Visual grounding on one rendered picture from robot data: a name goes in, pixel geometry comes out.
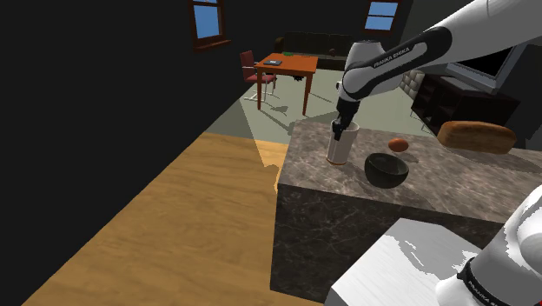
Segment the white cup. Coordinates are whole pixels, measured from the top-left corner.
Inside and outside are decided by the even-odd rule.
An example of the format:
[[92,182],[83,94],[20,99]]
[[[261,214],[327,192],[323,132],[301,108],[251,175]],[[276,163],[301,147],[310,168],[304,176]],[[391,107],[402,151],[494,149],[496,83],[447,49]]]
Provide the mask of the white cup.
[[327,160],[331,164],[343,165],[347,162],[347,159],[352,149],[353,143],[358,135],[360,126],[352,121],[347,128],[340,133],[340,139],[337,140],[339,125],[334,119],[331,123],[331,134],[327,150]]

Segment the dark bowl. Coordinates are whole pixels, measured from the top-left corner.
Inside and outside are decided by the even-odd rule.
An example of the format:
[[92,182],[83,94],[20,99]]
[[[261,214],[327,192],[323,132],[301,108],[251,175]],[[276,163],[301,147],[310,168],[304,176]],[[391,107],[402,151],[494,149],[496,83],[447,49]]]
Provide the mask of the dark bowl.
[[372,153],[364,163],[367,180],[376,187],[391,189],[402,184],[409,174],[408,165],[387,153]]

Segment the orange wooden table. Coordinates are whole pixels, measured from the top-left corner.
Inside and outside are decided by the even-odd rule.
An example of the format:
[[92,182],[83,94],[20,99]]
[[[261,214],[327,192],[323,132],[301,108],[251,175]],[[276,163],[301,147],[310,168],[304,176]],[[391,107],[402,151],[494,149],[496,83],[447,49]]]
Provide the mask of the orange wooden table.
[[305,77],[305,91],[302,115],[306,115],[308,95],[311,91],[313,76],[317,69],[318,57],[292,55],[285,56],[281,53],[272,53],[254,66],[257,70],[257,109],[261,108],[261,85],[264,72],[275,75]]

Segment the dark sofa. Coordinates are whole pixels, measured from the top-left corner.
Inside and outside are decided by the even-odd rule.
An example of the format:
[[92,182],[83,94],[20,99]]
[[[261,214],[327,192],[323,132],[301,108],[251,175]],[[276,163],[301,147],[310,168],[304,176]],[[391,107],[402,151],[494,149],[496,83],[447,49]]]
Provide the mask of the dark sofa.
[[349,35],[290,31],[274,42],[274,52],[317,57],[317,68],[344,70],[354,40]]

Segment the red chair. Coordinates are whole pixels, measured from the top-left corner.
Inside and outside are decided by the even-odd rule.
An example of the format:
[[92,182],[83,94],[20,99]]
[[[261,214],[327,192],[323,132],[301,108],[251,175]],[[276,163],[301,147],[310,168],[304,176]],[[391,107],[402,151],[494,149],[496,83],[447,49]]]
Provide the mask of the red chair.
[[[254,60],[253,52],[251,50],[242,52],[240,54],[240,59],[244,82],[257,83],[257,69],[255,68],[257,62]],[[263,102],[266,101],[267,96],[274,96],[276,80],[276,75],[267,72],[262,73],[262,81],[265,83],[264,90],[262,92]]]

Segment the dark framed window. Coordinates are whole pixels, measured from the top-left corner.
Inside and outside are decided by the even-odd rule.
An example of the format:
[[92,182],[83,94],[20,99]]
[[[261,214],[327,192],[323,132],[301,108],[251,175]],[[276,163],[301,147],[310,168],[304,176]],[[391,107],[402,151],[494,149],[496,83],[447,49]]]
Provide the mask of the dark framed window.
[[362,30],[370,34],[391,35],[402,0],[370,0]]

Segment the dark tv cabinet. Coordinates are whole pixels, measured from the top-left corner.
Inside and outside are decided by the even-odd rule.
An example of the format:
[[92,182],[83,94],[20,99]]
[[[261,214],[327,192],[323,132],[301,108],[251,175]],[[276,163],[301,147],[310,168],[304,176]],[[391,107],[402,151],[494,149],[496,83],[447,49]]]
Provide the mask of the dark tv cabinet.
[[488,94],[451,76],[426,75],[413,100],[412,111],[434,135],[449,121],[480,121],[504,126],[519,101]]

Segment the marble kitchen island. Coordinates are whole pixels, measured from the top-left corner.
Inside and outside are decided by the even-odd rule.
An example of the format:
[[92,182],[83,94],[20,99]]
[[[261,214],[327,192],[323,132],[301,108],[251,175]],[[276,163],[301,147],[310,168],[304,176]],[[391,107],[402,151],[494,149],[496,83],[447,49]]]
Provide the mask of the marble kitchen island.
[[391,189],[372,185],[364,163],[388,152],[393,133],[362,129],[347,162],[327,160],[331,128],[295,124],[278,182],[270,287],[321,303],[335,282],[397,220],[434,223],[485,247],[542,184],[542,151],[505,155],[406,135],[409,173]]

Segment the brown bread loaf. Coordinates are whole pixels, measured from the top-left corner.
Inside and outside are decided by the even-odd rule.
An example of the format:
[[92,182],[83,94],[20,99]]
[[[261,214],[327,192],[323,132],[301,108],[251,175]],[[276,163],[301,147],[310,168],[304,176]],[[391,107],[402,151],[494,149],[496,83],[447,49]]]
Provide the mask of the brown bread loaf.
[[442,124],[437,140],[448,148],[504,155],[517,137],[512,130],[494,123],[448,121]]

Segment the television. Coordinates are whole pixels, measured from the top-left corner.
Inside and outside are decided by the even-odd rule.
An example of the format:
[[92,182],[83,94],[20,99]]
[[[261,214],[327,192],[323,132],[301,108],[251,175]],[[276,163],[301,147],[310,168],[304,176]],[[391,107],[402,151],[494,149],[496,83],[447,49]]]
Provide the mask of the television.
[[445,72],[469,86],[496,95],[526,46],[527,43],[521,43],[487,56],[449,63]]

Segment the grey robot stand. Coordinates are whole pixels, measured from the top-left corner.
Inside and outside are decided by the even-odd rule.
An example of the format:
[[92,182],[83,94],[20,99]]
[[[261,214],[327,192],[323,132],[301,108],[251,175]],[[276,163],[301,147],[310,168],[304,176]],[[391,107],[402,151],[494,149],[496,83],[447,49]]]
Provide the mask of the grey robot stand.
[[331,286],[324,306],[439,306],[437,283],[479,252],[441,225],[401,218]]

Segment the brown framed window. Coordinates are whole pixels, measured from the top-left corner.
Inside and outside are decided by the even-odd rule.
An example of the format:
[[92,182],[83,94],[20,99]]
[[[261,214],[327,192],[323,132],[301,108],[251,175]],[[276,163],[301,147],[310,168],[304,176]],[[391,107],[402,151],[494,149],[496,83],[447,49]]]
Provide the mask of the brown framed window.
[[188,17],[194,52],[231,43],[226,34],[225,0],[188,0]]

